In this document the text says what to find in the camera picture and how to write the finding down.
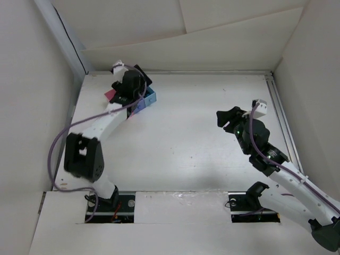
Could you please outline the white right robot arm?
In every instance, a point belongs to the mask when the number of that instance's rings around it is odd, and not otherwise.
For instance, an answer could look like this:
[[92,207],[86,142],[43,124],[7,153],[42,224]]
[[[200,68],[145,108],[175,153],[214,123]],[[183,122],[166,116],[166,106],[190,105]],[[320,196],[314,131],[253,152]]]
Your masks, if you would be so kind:
[[266,111],[266,106],[256,102],[250,112],[235,106],[216,113],[218,127],[235,135],[251,165],[295,198],[291,200],[268,185],[256,182],[246,191],[247,206],[282,214],[307,230],[326,250],[338,251],[339,201],[318,188],[282,151],[269,143],[270,131],[257,119]]

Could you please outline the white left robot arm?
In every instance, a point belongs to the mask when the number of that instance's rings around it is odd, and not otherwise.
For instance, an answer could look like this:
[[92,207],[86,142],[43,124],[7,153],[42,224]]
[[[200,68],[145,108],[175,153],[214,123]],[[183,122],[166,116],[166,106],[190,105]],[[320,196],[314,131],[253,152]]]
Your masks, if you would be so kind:
[[81,133],[70,133],[66,138],[64,155],[64,170],[76,178],[87,180],[95,189],[96,194],[86,199],[109,211],[118,206],[119,191],[104,172],[102,143],[122,122],[145,107],[144,97],[152,83],[138,65],[128,67],[116,63],[111,72],[115,77],[113,95],[108,99],[104,115],[96,118]]

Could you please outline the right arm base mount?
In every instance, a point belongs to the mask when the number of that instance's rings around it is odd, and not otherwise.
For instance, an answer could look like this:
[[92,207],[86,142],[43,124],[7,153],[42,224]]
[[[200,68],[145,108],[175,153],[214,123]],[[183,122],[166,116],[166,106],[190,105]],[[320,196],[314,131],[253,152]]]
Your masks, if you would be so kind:
[[229,192],[224,207],[230,210],[232,223],[280,223],[278,213],[260,205],[259,197],[268,188],[256,182],[246,191]]

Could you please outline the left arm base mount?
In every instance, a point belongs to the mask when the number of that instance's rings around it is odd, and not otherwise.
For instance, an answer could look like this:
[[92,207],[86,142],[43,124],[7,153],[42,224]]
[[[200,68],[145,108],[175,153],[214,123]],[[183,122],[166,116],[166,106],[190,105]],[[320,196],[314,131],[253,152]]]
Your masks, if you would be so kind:
[[116,187],[110,199],[99,198],[95,212],[95,195],[85,195],[88,202],[85,223],[134,223],[135,195],[135,192],[119,192]]

